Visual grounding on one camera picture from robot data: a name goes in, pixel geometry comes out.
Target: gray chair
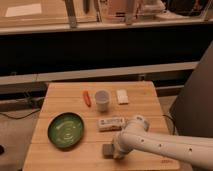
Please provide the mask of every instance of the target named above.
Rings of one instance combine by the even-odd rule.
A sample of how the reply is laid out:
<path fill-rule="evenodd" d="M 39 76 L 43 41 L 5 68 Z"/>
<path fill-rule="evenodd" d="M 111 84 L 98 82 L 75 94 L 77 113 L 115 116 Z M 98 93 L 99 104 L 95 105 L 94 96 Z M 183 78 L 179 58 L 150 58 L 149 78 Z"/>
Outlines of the gray chair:
<path fill-rule="evenodd" d="M 170 113 L 180 135 L 213 138 L 213 41 L 170 108 Z"/>

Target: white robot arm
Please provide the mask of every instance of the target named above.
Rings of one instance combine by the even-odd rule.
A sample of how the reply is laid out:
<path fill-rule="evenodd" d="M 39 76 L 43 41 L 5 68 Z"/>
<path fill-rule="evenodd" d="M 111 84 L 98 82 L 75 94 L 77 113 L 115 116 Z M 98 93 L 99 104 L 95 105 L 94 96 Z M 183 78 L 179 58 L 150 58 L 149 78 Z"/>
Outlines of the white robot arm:
<path fill-rule="evenodd" d="M 144 117 L 134 116 L 113 138 L 113 157 L 123 158 L 135 149 L 213 169 L 213 139 L 148 133 L 148 128 Z"/>

